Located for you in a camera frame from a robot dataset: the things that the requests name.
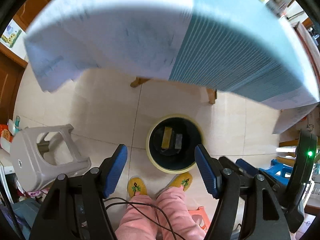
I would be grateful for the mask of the purple white small carton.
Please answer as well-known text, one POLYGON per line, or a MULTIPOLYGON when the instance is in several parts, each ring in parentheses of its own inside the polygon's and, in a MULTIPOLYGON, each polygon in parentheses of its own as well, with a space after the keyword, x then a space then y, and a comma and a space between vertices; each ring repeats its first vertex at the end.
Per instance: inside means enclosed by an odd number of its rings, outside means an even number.
POLYGON ((180 150, 182 148, 182 138, 182 134, 176 134, 175 149, 180 150))

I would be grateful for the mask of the tall yellow white carton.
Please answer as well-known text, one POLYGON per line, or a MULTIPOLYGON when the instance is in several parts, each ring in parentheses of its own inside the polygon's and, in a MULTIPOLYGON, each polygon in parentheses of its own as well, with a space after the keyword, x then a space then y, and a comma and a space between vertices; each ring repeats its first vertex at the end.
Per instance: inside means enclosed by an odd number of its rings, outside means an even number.
POLYGON ((164 150, 169 149, 170 141, 171 141, 171 135, 172 135, 172 128, 171 127, 165 127, 164 128, 164 133, 163 133, 162 145, 161 145, 162 149, 164 149, 164 150))

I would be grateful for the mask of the round yellow trash bin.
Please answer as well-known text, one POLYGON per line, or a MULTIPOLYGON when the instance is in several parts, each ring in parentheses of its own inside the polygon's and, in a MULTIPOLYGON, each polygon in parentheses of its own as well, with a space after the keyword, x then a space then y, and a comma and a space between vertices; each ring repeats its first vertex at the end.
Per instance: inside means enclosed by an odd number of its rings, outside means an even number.
POLYGON ((184 114, 171 114, 160 118, 150 128, 146 152, 160 171, 180 174, 195 167, 195 147, 204 143, 203 131, 194 119, 184 114))

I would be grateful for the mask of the blue plastic stool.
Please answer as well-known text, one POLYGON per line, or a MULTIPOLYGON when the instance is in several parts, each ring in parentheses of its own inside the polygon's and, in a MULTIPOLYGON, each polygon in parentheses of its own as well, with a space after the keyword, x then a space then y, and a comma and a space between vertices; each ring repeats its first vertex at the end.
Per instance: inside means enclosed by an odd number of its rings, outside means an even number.
POLYGON ((287 186, 293 171, 293 167, 280 163, 277 161, 277 159, 272 159, 271 166, 268 169, 259 168, 259 170, 266 172, 276 181, 287 186))

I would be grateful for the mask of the orange plastic stool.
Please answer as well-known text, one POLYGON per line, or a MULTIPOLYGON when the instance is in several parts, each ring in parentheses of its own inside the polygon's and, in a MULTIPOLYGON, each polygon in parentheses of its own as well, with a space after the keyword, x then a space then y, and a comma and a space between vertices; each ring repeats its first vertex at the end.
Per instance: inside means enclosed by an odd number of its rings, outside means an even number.
POLYGON ((189 210, 188 212, 193 220, 198 223, 200 228, 207 232, 210 227, 210 219, 204 209, 204 206, 199 206, 196 210, 189 210))

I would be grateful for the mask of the pink trouser legs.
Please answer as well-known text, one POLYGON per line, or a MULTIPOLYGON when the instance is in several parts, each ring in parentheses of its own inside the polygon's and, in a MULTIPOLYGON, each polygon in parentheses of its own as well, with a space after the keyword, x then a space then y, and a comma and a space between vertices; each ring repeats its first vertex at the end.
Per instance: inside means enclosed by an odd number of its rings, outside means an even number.
POLYGON ((158 230, 161 230, 163 239, 173 239, 171 232, 160 228, 148 217, 166 228, 170 228, 170 222, 173 230, 184 239, 204 239, 206 233, 189 214, 182 189, 169 187, 156 200, 148 195, 134 196, 131 200, 142 205, 137 205, 139 211, 131 206, 126 208, 115 231, 117 239, 155 239, 158 230))

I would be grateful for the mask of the grey plastic stool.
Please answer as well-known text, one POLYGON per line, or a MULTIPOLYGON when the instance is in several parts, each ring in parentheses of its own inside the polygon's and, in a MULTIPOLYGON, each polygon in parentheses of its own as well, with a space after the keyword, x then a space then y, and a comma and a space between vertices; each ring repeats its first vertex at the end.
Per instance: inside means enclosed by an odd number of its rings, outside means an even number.
POLYGON ((40 191, 60 174, 78 176, 91 167, 71 137, 71 124, 25 128, 13 138, 10 159, 26 192, 40 191))

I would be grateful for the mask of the leaf pattern teal tablecloth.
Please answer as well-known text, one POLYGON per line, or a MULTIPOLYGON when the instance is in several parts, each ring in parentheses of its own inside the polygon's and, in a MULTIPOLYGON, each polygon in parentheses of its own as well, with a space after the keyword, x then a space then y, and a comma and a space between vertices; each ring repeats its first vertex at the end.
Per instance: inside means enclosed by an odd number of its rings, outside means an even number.
POLYGON ((52 0, 25 49, 43 91, 89 68, 232 92, 282 111, 274 133, 319 103, 297 33, 259 0, 52 0))

